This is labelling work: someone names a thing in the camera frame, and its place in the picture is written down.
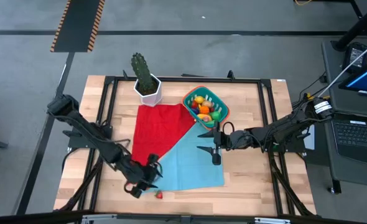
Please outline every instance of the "white cable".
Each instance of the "white cable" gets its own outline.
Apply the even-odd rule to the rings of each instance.
[[[349,64],[349,66],[347,66],[327,87],[326,89],[324,89],[319,95],[318,97],[320,97],[322,94],[324,94],[326,92],[326,90],[328,90],[337,80],[340,76],[342,76],[344,74],[345,71],[347,71],[352,64],[354,64],[359,58],[361,58],[365,53],[367,53],[367,49],[361,54],[359,55],[352,63]]]

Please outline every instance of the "blue cloth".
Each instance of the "blue cloth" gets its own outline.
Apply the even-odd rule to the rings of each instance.
[[[198,149],[197,146],[215,147],[213,138],[198,138],[206,133],[200,123],[196,122],[176,145],[160,159],[163,178],[153,184],[156,190],[188,190],[202,187],[216,187],[224,184],[223,166],[213,165],[211,154]]]

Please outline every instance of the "wooden table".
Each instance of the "wooden table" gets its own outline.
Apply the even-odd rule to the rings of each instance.
[[[80,113],[88,120],[95,121],[98,112],[105,76],[89,76],[80,105]],[[289,92],[284,80],[271,80],[278,118],[292,111]],[[139,97],[133,90],[134,82],[120,81],[114,104],[111,125],[113,139],[133,139]],[[162,104],[180,103],[182,97],[198,83],[163,82]],[[235,129],[262,126],[261,109],[256,84],[249,83],[204,83],[216,93],[231,110],[228,121]],[[109,102],[110,90],[106,102]],[[264,90],[268,120],[272,121]],[[192,215],[276,215],[271,173],[267,154],[258,149],[223,151],[225,184],[222,187],[163,192],[163,199],[153,194],[142,194],[137,199],[123,190],[126,179],[120,172],[114,172],[104,164],[97,212],[192,214]],[[88,149],[79,149],[66,161],[59,185],[54,208],[65,205],[80,186],[88,158]],[[305,206],[315,213],[314,200],[310,190],[307,170],[303,160],[294,153],[286,154],[290,185]],[[85,208],[89,207],[92,185],[89,186]],[[281,187],[284,211],[287,213],[286,197]]]

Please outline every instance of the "laptop keyboard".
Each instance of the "laptop keyboard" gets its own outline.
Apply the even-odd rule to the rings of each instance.
[[[337,144],[367,147],[367,125],[333,121]]]

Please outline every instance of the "red cloth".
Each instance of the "red cloth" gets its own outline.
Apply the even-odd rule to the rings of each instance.
[[[132,159],[146,165],[149,154],[162,157],[195,124],[182,105],[139,106]]]

